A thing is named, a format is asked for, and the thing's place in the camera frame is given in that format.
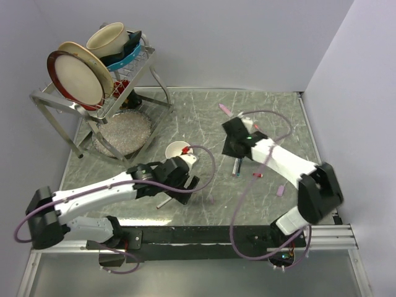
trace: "pink eraser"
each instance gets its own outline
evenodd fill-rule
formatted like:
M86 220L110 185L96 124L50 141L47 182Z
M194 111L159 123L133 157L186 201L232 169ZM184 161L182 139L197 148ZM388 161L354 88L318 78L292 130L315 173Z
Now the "pink eraser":
M220 107L220 109L221 109L222 111L224 111L224 113L225 113L227 116L229 116L229 117L232 117L232 116L233 116L233 113L232 113L227 107L225 107L223 104L219 103L219 104L218 104L218 107Z
M282 197L283 192L285 192L285 186L279 186L277 196Z

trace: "metal dish rack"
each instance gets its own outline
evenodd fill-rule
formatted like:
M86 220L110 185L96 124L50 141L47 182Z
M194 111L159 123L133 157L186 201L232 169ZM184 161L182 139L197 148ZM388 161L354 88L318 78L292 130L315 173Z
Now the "metal dish rack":
M127 29L127 31L131 33L135 30ZM121 94L119 94L119 97L116 98L114 94L120 87L122 87L122 85L119 84L119 86L114 88L112 94L106 94L106 98L103 99L103 104L101 106L95 106L96 109L94 111L87 111L80 104L65 99L58 92L53 83L50 83L43 91L35 90L30 94L30 98L33 100L37 108L43 113L45 118L56 129L59 135L64 139L64 141L66 141L71 150L79 158L82 158L84 153L89 153L106 161L119 163L125 167L136 164L139 161L139 158L146 151L147 147L149 147L154 137L158 134L165 119L173 111L169 90L154 69L154 62L157 55L155 49L150 46L149 41L144 34L142 34L142 40L144 42L144 46L142 46L138 57L136 57L135 60L133 60L130 64L125 65L123 68L111 73L113 80L128 80L128 86L122 92L118 92L118 94ZM154 79L163 89L166 96L166 101L142 97L143 102L136 110L146 113L152 119L152 133L140 150L131 155L124 156L102 136L97 124L106 124L108 122L108 119L119 110L122 103L132 92L133 88L137 85L147 70L150 70ZM48 107L54 108L57 111L76 114L85 123L87 123L89 129L86 131L83 139L78 143L75 143L58 123L55 117L51 114L51 112L48 110ZM93 148L91 141L92 134L96 135L99 142L107 150L113 153L113 155L116 156L116 159L104 156L103 154L97 152L95 148Z

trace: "silver rack frame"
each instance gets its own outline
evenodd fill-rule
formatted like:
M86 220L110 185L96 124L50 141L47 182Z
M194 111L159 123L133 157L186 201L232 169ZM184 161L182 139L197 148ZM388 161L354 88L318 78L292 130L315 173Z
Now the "silver rack frame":
M127 29L128 32L134 32L133 29ZM106 98L103 98L103 104L95 106L94 111L87 111L80 104L65 99L54 86L50 83L43 91L35 90L30 94L30 98L36 105L36 107L41 111L48 122L55 128L58 134L63 138L63 140L70 146L71 150L79 157L82 158L84 153L89 153L96 157L99 157L108 162L116 162L126 168L131 165L136 164L139 158L144 154L147 147L151 144L154 137L158 134L160 128L162 127L164 120L173 112L174 107L171 103L171 96L165 83L162 81L161 77L155 72L154 64L157 58L157 53L154 48L150 46L149 40L145 34L142 34L142 40L144 45L139 53L139 56L135 58L130 64L125 65L123 68L112 72L113 80L128 80L129 84L124 90L118 90L121 85L114 88L111 94L106 94ZM132 92L134 87L137 85L139 80L143 75L150 70L151 75L158 82L160 87L165 93L166 101L155 100L151 98L145 98L142 105L157 105L162 109L161 115L156 118L153 125L153 131L146 141L145 145L136 153L126 158L122 155L116 148L114 148L101 134L98 129L97 124L106 124L108 119L111 118L120 108L122 103L125 101L127 96ZM77 115L85 122L89 131L86 133L85 137L77 144L74 142L63 127L59 124L56 118L51 114L48 107L54 108L57 111L70 113ZM103 154L97 152L92 146L89 146L89 140L92 135L95 134L98 141L111 152L116 159L106 157Z

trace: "blue bowl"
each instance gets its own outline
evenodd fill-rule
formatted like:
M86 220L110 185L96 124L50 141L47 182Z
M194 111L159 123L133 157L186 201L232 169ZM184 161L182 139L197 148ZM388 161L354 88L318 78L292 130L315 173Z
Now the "blue bowl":
M123 68L125 65L128 65L130 62L135 60L135 58L139 55L141 48L142 48L142 46L140 44L137 45L135 47L134 51L131 54L129 54L128 56L126 56L123 60L121 60L120 62L114 63L112 65L107 66L107 70L115 71L115 70L118 70L120 68Z

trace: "red-rimmed plate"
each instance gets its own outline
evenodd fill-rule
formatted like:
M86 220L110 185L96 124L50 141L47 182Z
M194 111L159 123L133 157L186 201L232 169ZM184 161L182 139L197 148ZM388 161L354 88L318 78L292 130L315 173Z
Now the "red-rimmed plate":
M103 104L103 87L84 60L66 51L53 51L47 59L47 70L65 98L86 110L97 110Z

